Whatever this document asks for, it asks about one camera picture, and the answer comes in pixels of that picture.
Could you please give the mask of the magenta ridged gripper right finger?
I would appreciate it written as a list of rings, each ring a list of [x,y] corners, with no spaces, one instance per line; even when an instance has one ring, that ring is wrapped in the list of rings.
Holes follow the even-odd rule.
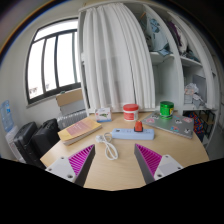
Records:
[[[139,144],[135,145],[134,154],[146,184],[164,178],[183,168],[170,155],[160,155]]]

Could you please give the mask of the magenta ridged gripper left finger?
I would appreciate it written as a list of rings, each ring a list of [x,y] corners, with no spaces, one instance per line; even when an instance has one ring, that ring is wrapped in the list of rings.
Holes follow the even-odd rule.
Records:
[[[95,145],[90,145],[69,156],[61,156],[46,171],[83,187],[95,156]]]

